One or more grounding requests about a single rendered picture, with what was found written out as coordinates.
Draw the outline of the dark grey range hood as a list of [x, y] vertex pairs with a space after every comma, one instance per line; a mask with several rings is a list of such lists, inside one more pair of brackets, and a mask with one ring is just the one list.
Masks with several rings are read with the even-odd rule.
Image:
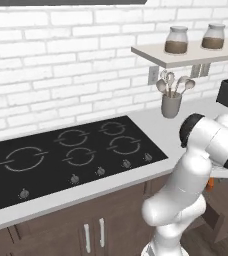
[[144, 5], [148, 0], [0, 0], [0, 7], [10, 6], [79, 6], [79, 5]]

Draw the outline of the grey spoon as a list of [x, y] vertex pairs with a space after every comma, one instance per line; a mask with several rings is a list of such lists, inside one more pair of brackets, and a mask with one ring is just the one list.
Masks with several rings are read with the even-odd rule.
[[157, 89], [163, 93], [164, 95], [167, 94], [167, 90], [166, 90], [166, 83], [163, 79], [160, 79], [156, 82], [156, 87]]
[[194, 80], [187, 80], [185, 83], [185, 89], [182, 91], [184, 93], [186, 90], [192, 89], [195, 86], [195, 81]]
[[176, 86], [175, 86], [174, 94], [176, 94], [176, 92], [177, 92], [177, 90], [178, 90], [179, 85], [180, 85], [181, 83], [186, 82], [188, 79], [189, 79], [189, 77], [188, 77], [188, 76], [181, 76], [181, 77], [178, 79], [177, 84], [176, 84]]

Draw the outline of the brown open drawer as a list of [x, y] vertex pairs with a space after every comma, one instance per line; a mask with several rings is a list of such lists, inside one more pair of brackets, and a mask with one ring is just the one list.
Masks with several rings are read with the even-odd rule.
[[205, 213], [202, 215], [210, 226], [210, 239], [217, 243], [228, 238], [228, 179], [214, 181], [214, 188], [203, 192], [207, 203]]

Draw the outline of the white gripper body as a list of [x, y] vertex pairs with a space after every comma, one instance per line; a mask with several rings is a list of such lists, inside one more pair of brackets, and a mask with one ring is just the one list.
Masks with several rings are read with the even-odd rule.
[[228, 169], [223, 166], [214, 165], [210, 173], [211, 178], [228, 179]]

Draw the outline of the grey double wall socket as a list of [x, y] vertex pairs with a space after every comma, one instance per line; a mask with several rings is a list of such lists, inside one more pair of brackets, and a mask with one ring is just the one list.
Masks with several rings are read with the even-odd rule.
[[207, 77], [210, 70], [210, 63], [196, 64], [192, 66], [191, 78]]

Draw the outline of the grey utensil pot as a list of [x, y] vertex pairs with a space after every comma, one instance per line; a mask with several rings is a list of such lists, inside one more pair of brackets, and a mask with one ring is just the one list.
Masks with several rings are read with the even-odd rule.
[[165, 118], [175, 118], [180, 110], [182, 95], [180, 93], [172, 93], [172, 97], [162, 96], [161, 112]]

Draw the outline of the glass jar with brown contents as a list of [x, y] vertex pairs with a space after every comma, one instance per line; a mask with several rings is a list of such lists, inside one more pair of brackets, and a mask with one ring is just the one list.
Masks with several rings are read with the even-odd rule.
[[224, 45], [224, 24], [211, 23], [203, 36], [201, 47], [205, 49], [218, 50]]
[[170, 54], [185, 54], [188, 47], [187, 31], [185, 26], [171, 26], [164, 50]]

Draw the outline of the grey whisk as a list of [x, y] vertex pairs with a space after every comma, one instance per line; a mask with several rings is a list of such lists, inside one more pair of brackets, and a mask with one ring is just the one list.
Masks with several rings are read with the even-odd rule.
[[166, 84], [168, 86], [168, 96], [171, 96], [171, 87], [175, 80], [175, 75], [173, 72], [168, 72], [166, 74]]

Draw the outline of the black hob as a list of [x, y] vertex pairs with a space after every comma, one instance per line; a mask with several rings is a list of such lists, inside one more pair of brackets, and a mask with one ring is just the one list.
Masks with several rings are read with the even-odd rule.
[[[144, 160], [145, 153], [152, 161]], [[127, 116], [0, 142], [0, 209], [165, 160]], [[123, 160], [131, 163], [122, 166]], [[105, 169], [97, 175], [98, 167]], [[78, 184], [70, 179], [75, 174]], [[27, 199], [19, 194], [25, 188]]]

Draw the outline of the brown cupboard door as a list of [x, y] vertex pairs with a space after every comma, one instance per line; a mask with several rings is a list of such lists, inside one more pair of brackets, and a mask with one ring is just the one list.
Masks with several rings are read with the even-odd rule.
[[[141, 230], [140, 207], [144, 185], [138, 184], [96, 199], [94, 246], [96, 256], [137, 256]], [[105, 221], [105, 246], [100, 246], [99, 219]]]
[[[91, 253], [86, 251], [84, 224], [90, 226]], [[58, 213], [15, 224], [11, 256], [94, 256], [91, 219], [87, 214]]]

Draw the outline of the white wall shelf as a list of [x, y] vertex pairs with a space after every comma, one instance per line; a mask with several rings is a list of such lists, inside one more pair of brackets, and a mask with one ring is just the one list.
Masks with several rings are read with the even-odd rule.
[[175, 68], [196, 64], [228, 61], [228, 38], [221, 50], [204, 49], [200, 41], [191, 41], [185, 54], [174, 55], [164, 51], [164, 44], [133, 46], [134, 54], [163, 68]]

